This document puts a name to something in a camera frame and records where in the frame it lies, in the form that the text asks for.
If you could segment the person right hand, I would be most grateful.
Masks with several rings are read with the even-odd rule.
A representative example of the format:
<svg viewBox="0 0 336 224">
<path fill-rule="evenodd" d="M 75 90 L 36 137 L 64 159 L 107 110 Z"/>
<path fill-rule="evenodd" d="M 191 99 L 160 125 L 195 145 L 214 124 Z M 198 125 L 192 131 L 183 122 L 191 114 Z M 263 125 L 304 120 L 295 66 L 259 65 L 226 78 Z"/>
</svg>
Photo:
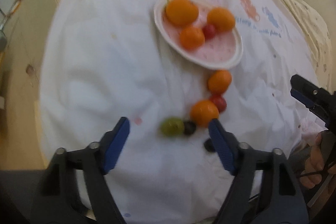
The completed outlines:
<svg viewBox="0 0 336 224">
<path fill-rule="evenodd" d="M 320 148 L 321 142 L 322 133 L 320 132 L 315 138 L 314 145 L 311 147 L 310 156 L 305 161 L 305 169 L 302 174 L 314 173 L 323 170 L 325 163 Z M 322 181 L 322 175 L 320 173 L 311 174 L 309 176 L 300 177 L 299 180 L 304 187 L 312 189 Z"/>
</svg>

